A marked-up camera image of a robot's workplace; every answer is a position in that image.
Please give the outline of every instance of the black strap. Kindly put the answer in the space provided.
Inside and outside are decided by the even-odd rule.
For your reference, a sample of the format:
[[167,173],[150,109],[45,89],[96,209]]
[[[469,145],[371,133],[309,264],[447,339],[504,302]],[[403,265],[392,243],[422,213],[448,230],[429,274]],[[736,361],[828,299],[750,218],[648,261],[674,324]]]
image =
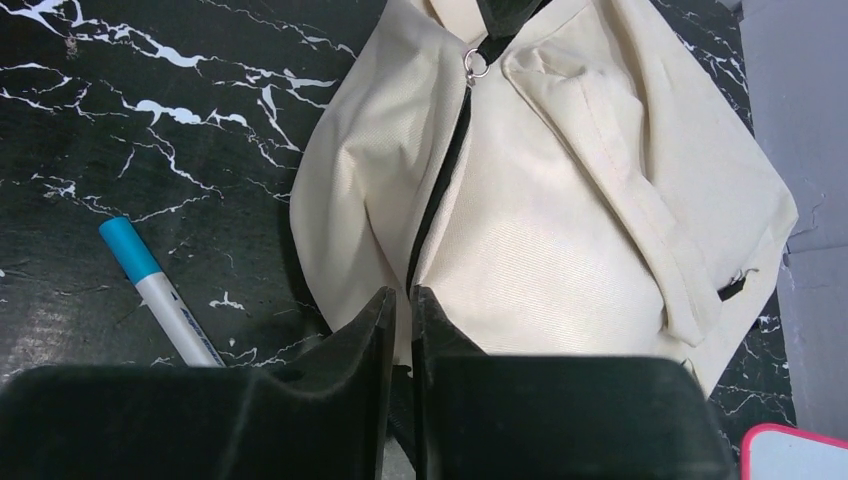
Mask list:
[[514,37],[542,0],[477,0],[489,37]]
[[487,64],[497,60],[521,27],[549,3],[551,0],[477,0],[489,32],[477,47],[477,53]]

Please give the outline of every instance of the canvas bag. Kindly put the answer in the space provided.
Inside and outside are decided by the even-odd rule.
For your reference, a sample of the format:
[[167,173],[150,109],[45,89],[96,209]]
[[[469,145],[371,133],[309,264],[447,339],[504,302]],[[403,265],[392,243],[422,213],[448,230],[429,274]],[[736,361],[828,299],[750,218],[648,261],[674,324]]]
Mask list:
[[774,289],[789,191],[648,0],[499,4],[388,1],[292,190],[317,305],[336,330],[424,285],[488,353],[662,356],[709,393]]

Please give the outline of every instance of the black plastic object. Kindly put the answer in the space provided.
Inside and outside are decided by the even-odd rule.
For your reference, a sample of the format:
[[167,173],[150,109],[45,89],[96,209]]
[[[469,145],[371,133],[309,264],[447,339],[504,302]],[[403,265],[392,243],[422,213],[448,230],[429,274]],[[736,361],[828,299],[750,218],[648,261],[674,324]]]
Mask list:
[[30,370],[0,397],[0,478],[378,479],[394,328],[383,288],[280,368]]
[[419,479],[727,479],[703,393],[654,358],[495,357],[413,295]]

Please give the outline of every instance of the black zipper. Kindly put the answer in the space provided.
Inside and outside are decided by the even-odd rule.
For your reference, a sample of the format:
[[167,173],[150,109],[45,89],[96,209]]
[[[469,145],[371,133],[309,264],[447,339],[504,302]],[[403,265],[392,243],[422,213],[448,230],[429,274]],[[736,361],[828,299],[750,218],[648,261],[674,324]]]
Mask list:
[[468,127],[471,125],[471,86],[465,87],[465,95],[462,97],[462,106],[459,109],[459,116],[456,119],[456,126],[451,135],[448,150],[445,152],[445,157],[442,160],[442,166],[439,168],[439,173],[436,175],[436,183],[433,184],[433,191],[430,193],[430,198],[427,199],[427,206],[424,208],[424,216],[421,217],[421,223],[418,226],[418,232],[415,234],[415,241],[412,243],[412,252],[409,256],[409,266],[406,269],[406,296],[409,297],[412,292],[412,278],[415,276],[415,270],[418,267],[418,261],[421,257],[421,248],[424,246],[424,241],[430,234],[430,229],[433,226],[433,220],[436,218],[436,212],[439,211],[439,206],[442,203],[445,193],[450,187],[451,177],[456,170],[456,165],[459,163],[459,154],[462,151],[462,144],[465,142],[465,137],[468,135]]
[[[551,0],[542,0],[533,11],[536,15],[540,10],[545,8]],[[480,42],[477,47],[477,53],[486,61],[486,65],[491,65],[503,54],[504,50],[512,43],[515,35],[494,38],[487,36]],[[471,124],[471,85],[473,80],[469,81],[469,85],[465,88],[465,96],[462,98],[462,107],[459,110],[459,117],[456,121],[456,126],[453,130],[448,150],[445,152],[445,158],[442,161],[442,166],[436,176],[436,183],[433,185],[433,191],[430,193],[430,198],[427,199],[427,206],[424,208],[424,216],[421,218],[421,223],[418,226],[418,232],[415,234],[415,240],[412,243],[412,252],[409,256],[409,266],[406,268],[406,296],[409,297],[412,289],[412,278],[415,276],[415,270],[418,268],[418,261],[421,257],[421,248],[424,246],[424,241],[430,234],[430,228],[433,226],[433,220],[436,218],[436,212],[439,211],[439,206],[442,203],[445,193],[450,187],[451,177],[456,170],[456,165],[459,163],[459,154],[462,150],[462,144],[465,142],[465,137],[468,134],[468,127]]]

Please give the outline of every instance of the marble table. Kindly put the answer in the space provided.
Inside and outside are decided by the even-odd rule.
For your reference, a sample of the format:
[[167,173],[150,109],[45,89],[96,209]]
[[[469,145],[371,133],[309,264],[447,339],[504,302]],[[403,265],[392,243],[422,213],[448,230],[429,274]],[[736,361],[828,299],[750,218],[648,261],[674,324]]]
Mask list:
[[[749,128],[738,22],[653,0]],[[0,382],[54,363],[180,360],[97,233],[128,216],[230,365],[329,332],[289,191],[385,0],[0,0]],[[793,424],[772,299],[711,397],[738,453]]]

